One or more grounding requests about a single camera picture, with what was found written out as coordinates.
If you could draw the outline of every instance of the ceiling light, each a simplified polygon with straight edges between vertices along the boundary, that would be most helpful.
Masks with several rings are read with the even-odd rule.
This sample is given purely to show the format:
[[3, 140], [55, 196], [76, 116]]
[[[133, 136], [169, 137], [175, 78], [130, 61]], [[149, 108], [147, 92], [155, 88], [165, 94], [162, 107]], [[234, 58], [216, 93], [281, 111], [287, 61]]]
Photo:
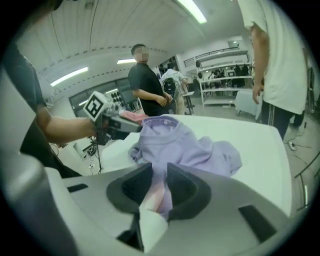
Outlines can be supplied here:
[[79, 104], [79, 106], [82, 106], [83, 104], [86, 104], [87, 101], [88, 101], [88, 100], [85, 100], [84, 102], [81, 102], [81, 103]]
[[118, 89], [113, 89], [113, 90], [107, 91], [105, 94], [112, 93], [112, 92], [115, 92], [115, 91], [117, 91], [117, 90], [118, 90]]
[[203, 13], [199, 10], [198, 6], [192, 0], [178, 0], [200, 23], [206, 23], [207, 20]]
[[128, 59], [119, 59], [117, 64], [125, 64], [125, 63], [135, 63], [136, 60], [134, 58], [128, 58]]
[[53, 83], [51, 83], [51, 86], [56, 86], [57, 84], [63, 82], [64, 80], [72, 78], [72, 77], [74, 77], [74, 76], [76, 76], [76, 75], [78, 75], [80, 73], [86, 72], [86, 71], [88, 71], [88, 67], [84, 67], [84, 68], [81, 68], [79, 70], [76, 70], [76, 71], [74, 71], [74, 72], [72, 72], [70, 74], [67, 74], [67, 75], [59, 78], [58, 80], [54, 81]]

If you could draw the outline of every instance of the person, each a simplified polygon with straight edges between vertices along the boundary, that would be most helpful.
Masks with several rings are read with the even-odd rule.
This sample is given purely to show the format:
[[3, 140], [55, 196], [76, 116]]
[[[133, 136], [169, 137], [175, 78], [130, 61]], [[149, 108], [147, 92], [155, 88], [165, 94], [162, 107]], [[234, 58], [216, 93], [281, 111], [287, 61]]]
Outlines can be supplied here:
[[307, 98], [307, 57], [289, 18], [270, 0], [238, 0], [250, 30], [255, 59], [252, 97], [263, 89], [262, 123], [277, 128], [283, 139], [293, 115], [301, 115]]
[[136, 44], [131, 49], [131, 54], [136, 60], [128, 74], [128, 80], [133, 95], [140, 99], [143, 111], [149, 117], [169, 114], [168, 103], [172, 97], [163, 91], [157, 75], [148, 67], [149, 53], [142, 43]]
[[[48, 0], [42, 4], [26, 21], [27, 29], [51, 11], [56, 10], [62, 0]], [[94, 136], [94, 123], [89, 118], [62, 119], [51, 116], [43, 99], [36, 70], [21, 55], [15, 41], [23, 34], [18, 31], [12, 43], [7, 47], [2, 64], [17, 91], [36, 113], [29, 127], [20, 151], [37, 158], [45, 167], [59, 171], [62, 178], [81, 176], [76, 171], [64, 166], [52, 153], [49, 143], [63, 144]]]
[[185, 112], [185, 100], [184, 97], [182, 96], [183, 94], [186, 94], [188, 92], [187, 85], [188, 85], [188, 80], [179, 72], [177, 71], [177, 64], [174, 62], [170, 62], [167, 65], [168, 70], [163, 74], [161, 77], [162, 83], [168, 78], [172, 78], [176, 84], [176, 90], [177, 94], [175, 97], [176, 101], [176, 113], [178, 115], [183, 115]]

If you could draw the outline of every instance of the pink cloth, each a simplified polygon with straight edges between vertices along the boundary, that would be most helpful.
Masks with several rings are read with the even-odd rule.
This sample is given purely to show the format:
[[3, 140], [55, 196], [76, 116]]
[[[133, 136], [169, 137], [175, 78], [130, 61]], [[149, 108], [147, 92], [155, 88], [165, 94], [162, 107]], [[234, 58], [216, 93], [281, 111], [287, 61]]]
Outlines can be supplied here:
[[133, 113], [128, 110], [123, 110], [122, 112], [120, 112], [120, 117], [128, 119], [132, 122], [135, 122], [135, 123], [141, 125], [142, 121], [144, 119], [148, 118], [149, 116], [147, 116], [146, 114], [142, 114], [142, 113]]

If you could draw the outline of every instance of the shelf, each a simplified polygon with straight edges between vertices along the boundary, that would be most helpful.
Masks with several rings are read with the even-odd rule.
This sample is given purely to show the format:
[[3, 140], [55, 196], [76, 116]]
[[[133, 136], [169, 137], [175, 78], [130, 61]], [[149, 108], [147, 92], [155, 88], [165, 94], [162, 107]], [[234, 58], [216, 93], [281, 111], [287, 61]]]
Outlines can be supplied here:
[[205, 62], [205, 61], [227, 57], [227, 56], [246, 55], [247, 53], [248, 53], [248, 50], [228, 50], [228, 51], [221, 51], [221, 52], [213, 53], [203, 57], [199, 57], [199, 58], [196, 58], [195, 60], [198, 62]]
[[224, 67], [233, 67], [235, 65], [242, 66], [244, 64], [251, 65], [250, 62], [230, 63], [230, 64], [223, 64], [223, 65], [217, 65], [217, 66], [210, 66], [210, 67], [202, 68], [202, 69], [199, 69], [199, 71], [203, 72], [203, 71], [207, 71], [207, 70], [221, 69], [221, 68], [224, 68]]
[[209, 80], [202, 81], [201, 84], [215, 82], [215, 81], [221, 81], [221, 80], [240, 79], [240, 78], [242, 78], [242, 79], [252, 79], [253, 76], [247, 75], [247, 76], [228, 76], [228, 77], [221, 77], [221, 78], [212, 78], [212, 79], [209, 79]]
[[209, 98], [203, 102], [205, 105], [209, 104], [234, 104], [235, 98]]
[[210, 92], [239, 92], [239, 91], [245, 91], [250, 92], [252, 89], [250, 88], [212, 88], [212, 89], [205, 89], [202, 90], [203, 93], [210, 93]]

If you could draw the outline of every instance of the hand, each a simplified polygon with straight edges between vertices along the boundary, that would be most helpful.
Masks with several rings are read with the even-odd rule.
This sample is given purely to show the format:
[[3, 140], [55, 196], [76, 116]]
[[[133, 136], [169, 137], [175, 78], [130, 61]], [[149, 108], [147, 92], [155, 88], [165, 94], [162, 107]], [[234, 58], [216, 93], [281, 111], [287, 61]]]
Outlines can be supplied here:
[[156, 97], [155, 101], [158, 102], [161, 105], [161, 107], [164, 107], [165, 105], [167, 105], [167, 100], [162, 96]]
[[172, 96], [169, 93], [165, 92], [164, 97], [166, 98], [167, 101], [169, 101], [169, 103], [172, 102]]
[[252, 89], [252, 98], [253, 98], [253, 101], [256, 103], [256, 104], [259, 104], [259, 101], [258, 101], [258, 96], [260, 96], [260, 92], [261, 90], [263, 89], [262, 85], [259, 84], [259, 83], [254, 83], [254, 86], [253, 86], [253, 89]]

